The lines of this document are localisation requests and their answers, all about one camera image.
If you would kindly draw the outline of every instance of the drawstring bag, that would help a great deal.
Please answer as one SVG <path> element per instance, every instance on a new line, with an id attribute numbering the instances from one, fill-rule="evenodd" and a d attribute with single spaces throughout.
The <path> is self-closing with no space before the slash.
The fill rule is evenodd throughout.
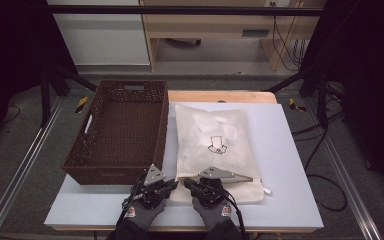
<path id="1" fill-rule="evenodd" d="M 171 193 L 174 202 L 190 202 L 185 177 L 199 180 L 198 173 L 208 167 L 228 171 L 234 178 L 222 178 L 223 187 L 237 203 L 252 203 L 264 198 L 257 162 L 248 140 L 245 109 L 208 112 L 182 105 L 175 106 L 178 134 L 176 179 L 179 185 Z"/>

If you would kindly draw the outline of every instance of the white table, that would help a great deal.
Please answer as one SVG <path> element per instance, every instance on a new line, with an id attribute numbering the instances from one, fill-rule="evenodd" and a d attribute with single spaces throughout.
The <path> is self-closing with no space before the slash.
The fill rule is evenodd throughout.
<path id="1" fill-rule="evenodd" d="M 250 143 L 263 184 L 272 190 L 257 205 L 239 205 L 249 232 L 312 232 L 323 223 L 289 130 L 282 106 L 264 103 L 171 102 L 162 171 L 175 177 L 177 132 L 174 106 L 206 110 L 245 108 L 249 117 Z M 67 175 L 45 220 L 56 230 L 114 229 L 121 203 L 130 186 L 82 186 Z M 239 225 L 236 214 L 232 220 Z M 201 217 L 189 206 L 168 201 L 150 231 L 204 231 Z"/>

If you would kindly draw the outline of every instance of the wicker basket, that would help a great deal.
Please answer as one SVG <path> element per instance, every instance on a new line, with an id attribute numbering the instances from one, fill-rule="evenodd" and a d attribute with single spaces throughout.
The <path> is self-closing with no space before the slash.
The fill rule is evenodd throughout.
<path id="1" fill-rule="evenodd" d="M 167 118 L 165 81 L 102 81 L 62 169 L 79 184 L 134 184 L 162 168 Z"/>

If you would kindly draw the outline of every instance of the white cabinet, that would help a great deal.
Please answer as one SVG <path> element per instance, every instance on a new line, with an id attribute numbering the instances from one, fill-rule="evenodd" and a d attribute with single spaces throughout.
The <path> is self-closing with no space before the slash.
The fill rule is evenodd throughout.
<path id="1" fill-rule="evenodd" d="M 139 5 L 137 0 L 48 0 L 49 5 Z M 142 17 L 54 14 L 76 65 L 149 65 Z"/>

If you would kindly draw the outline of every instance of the gray glove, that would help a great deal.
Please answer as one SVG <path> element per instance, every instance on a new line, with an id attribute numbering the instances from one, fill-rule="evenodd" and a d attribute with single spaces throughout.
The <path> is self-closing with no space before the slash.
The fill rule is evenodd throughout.
<path id="1" fill-rule="evenodd" d="M 222 223 L 230 219 L 231 206 L 227 200 L 221 201 L 216 206 L 204 208 L 198 198 L 192 199 L 193 208 L 201 215 L 204 220 L 205 227 L 211 231 L 218 223 Z"/>
<path id="2" fill-rule="evenodd" d="M 126 213 L 126 218 L 134 222 L 143 230 L 147 231 L 154 218 L 164 211 L 167 205 L 167 199 L 163 199 L 154 209 L 146 209 L 139 202 L 133 202 Z"/>

